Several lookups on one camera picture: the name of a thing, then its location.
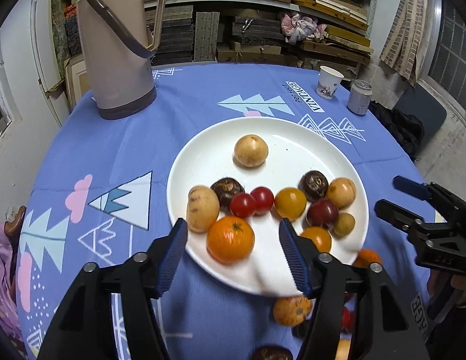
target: white paper cup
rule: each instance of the white paper cup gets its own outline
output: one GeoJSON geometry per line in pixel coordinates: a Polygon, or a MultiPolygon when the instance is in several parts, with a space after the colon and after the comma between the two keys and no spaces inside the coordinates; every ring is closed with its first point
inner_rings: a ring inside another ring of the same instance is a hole
{"type": "Polygon", "coordinates": [[[320,74],[316,93],[324,99],[331,100],[335,95],[336,87],[344,79],[345,76],[328,66],[320,66],[320,74]]]}

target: tablecloth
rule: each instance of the tablecloth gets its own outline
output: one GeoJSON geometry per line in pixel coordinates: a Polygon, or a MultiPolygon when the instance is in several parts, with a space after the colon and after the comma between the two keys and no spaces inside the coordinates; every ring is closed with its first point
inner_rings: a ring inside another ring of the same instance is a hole
{"type": "MultiPolygon", "coordinates": [[[[176,155],[201,130],[236,117],[290,120],[335,144],[367,192],[364,247],[381,255],[405,305],[418,294],[428,301],[428,271],[415,266],[405,234],[373,212],[375,202],[386,198],[433,221],[428,204],[392,188],[396,175],[416,181],[421,176],[371,113],[358,116],[347,109],[345,88],[324,100],[315,93],[317,72],[261,64],[171,67],[153,76],[155,102],[121,120],[102,120],[88,92],[39,170],[18,261],[18,309],[30,358],[85,262],[122,263],[169,232],[166,184],[176,155]]],[[[296,356],[301,342],[272,321],[274,302],[227,287],[185,254],[154,310],[173,360],[246,360],[265,344],[284,346],[296,356]]],[[[113,295],[112,305],[119,358],[129,359],[119,295],[113,295]]]]}

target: person's hand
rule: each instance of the person's hand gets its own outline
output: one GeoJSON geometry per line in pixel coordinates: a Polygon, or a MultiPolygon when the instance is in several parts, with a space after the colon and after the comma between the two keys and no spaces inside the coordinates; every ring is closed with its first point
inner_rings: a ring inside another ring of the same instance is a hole
{"type": "MultiPolygon", "coordinates": [[[[441,273],[440,271],[430,271],[430,278],[427,282],[427,290],[430,296],[433,296],[435,293],[435,286],[441,273]]],[[[458,298],[456,304],[459,307],[466,307],[466,276],[453,276],[450,285],[457,290],[463,291],[463,294],[458,298]]]]}

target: plate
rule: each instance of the plate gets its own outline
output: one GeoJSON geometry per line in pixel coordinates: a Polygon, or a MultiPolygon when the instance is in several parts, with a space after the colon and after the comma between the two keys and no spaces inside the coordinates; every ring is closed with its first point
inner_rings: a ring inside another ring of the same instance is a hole
{"type": "MultiPolygon", "coordinates": [[[[296,187],[309,170],[321,171],[329,182],[347,177],[356,185],[356,199],[346,210],[356,219],[345,238],[333,238],[331,253],[342,263],[352,264],[361,249],[368,228],[365,189],[353,165],[336,146],[296,123],[270,117],[242,117],[215,124],[198,133],[176,157],[168,177],[167,204],[170,220],[186,217],[189,190],[199,184],[211,186],[223,177],[238,180],[246,192],[265,186],[274,194],[296,187]],[[240,168],[233,162],[239,138],[259,135],[268,145],[268,157],[255,169],[240,168]]],[[[294,221],[300,234],[306,211],[294,221]]],[[[278,220],[270,213],[248,218],[255,232],[250,256],[234,265],[215,261],[206,248],[206,234],[189,232],[186,251],[210,275],[238,290],[273,297],[298,295],[278,236],[278,220]]]]}

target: silver can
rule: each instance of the silver can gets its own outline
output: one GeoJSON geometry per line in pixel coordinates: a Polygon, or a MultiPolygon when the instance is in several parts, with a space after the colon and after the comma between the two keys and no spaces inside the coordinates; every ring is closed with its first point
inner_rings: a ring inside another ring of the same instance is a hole
{"type": "Polygon", "coordinates": [[[373,91],[371,85],[361,79],[353,81],[350,97],[348,98],[348,109],[357,115],[364,115],[368,111],[373,91]]]}

